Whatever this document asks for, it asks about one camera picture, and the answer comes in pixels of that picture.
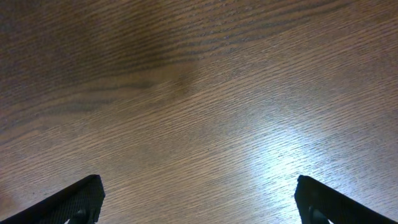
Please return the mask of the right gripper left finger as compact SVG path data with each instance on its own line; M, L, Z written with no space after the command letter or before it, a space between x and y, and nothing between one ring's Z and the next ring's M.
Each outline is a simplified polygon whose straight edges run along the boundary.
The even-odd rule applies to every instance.
M1 224L95 224L105 192L97 174L75 182L39 203L1 221Z

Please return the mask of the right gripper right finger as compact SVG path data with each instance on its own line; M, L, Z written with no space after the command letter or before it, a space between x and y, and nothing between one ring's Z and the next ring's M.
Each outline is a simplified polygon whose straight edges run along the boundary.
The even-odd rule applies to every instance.
M294 199L302 224L397 224L307 175L300 175Z

